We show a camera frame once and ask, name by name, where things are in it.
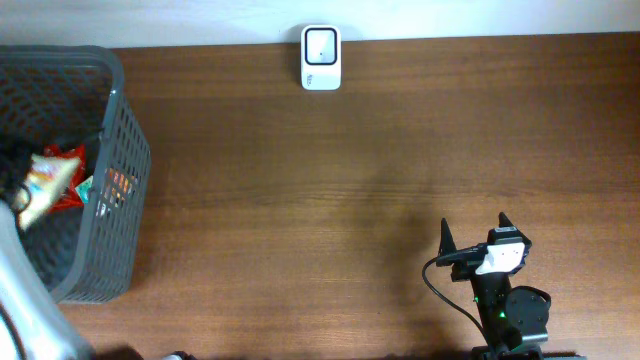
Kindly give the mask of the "orange tissue pack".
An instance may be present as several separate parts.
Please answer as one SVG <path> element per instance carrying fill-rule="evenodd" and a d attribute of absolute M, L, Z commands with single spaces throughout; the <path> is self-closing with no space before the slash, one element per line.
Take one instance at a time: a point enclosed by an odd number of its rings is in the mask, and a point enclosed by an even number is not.
<path fill-rule="evenodd" d="M 133 194 L 137 179 L 114 168 L 106 171 L 104 199 L 114 207 L 122 206 Z"/>

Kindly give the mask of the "teal tissue pack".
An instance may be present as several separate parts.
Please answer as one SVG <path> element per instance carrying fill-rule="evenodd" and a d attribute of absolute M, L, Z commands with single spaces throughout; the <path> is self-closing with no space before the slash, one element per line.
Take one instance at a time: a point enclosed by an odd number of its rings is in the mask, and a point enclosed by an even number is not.
<path fill-rule="evenodd" d="M 90 191 L 93 185 L 93 176 L 89 176 L 75 187 L 76 194 L 84 205 L 89 203 Z"/>

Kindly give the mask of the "red snack bag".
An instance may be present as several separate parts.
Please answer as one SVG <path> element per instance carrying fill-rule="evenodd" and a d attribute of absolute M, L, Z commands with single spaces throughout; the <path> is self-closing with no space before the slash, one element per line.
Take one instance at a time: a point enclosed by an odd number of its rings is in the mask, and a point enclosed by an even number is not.
<path fill-rule="evenodd" d="M 45 157 L 59 157 L 63 159 L 77 158 L 80 161 L 79 166 L 75 170 L 69 185 L 65 188 L 61 197 L 49 210 L 50 213 L 59 212 L 71 208 L 82 208 L 84 206 L 81 197 L 76 191 L 76 187 L 85 180 L 86 173 L 86 147 L 79 145 L 69 151 L 63 152 L 58 145 L 49 145 L 44 148 Z"/>

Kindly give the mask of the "yellow chips bag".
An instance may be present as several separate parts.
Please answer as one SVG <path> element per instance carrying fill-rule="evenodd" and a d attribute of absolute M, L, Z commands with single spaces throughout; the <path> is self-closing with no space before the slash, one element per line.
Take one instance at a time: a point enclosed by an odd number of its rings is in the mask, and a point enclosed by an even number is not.
<path fill-rule="evenodd" d="M 54 206 L 81 165 L 78 157 L 33 155 L 31 160 L 31 168 L 12 203 L 22 231 L 26 231 Z"/>

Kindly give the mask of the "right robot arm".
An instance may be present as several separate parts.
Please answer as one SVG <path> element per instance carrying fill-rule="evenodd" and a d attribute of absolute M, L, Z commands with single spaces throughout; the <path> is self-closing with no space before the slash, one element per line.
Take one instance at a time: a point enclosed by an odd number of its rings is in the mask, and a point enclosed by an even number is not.
<path fill-rule="evenodd" d="M 551 296 L 531 286 L 511 285 L 510 277 L 525 265 L 532 246 L 526 237 L 501 212 L 498 226 L 488 231 L 487 240 L 467 248 L 457 248 L 446 220 L 440 225 L 437 256 L 422 268 L 427 287 L 441 300 L 462 313 L 478 328 L 486 344 L 470 352 L 472 359 L 578 359 L 571 352 L 545 353 L 541 345 L 548 341 L 547 323 Z M 428 280 L 431 265 L 449 267 L 451 280 L 470 282 L 479 316 L 444 296 Z"/>

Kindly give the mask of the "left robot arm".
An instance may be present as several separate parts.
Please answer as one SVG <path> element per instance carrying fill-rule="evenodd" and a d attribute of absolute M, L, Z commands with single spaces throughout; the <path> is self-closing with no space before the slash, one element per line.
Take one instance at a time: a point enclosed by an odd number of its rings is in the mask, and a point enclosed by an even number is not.
<path fill-rule="evenodd" d="M 91 345 L 66 320 L 36 275 L 14 213 L 1 205 L 1 357 L 90 359 Z"/>

